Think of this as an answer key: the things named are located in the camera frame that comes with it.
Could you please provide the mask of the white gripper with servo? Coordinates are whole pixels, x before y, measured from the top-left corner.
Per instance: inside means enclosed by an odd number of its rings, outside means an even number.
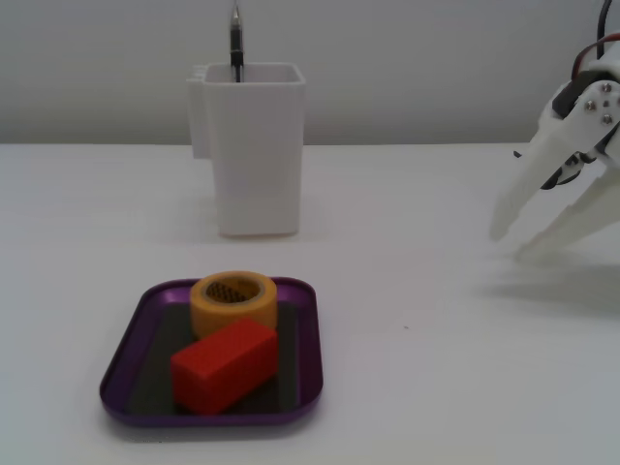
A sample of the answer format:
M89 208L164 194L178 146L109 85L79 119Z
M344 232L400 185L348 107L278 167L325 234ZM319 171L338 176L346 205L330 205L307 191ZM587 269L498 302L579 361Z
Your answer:
M577 166L595 161L608 168L575 203L567 206L543 231L516 253L521 262L534 262L619 222L619 46L588 46L574 61L574 77L597 89L600 101L584 104L597 109L604 135L588 151L582 149L582 94L563 104L563 88L544 107L538 131L519 158L517 170L503 185L493 208L489 236L502 239L523 206L575 154Z

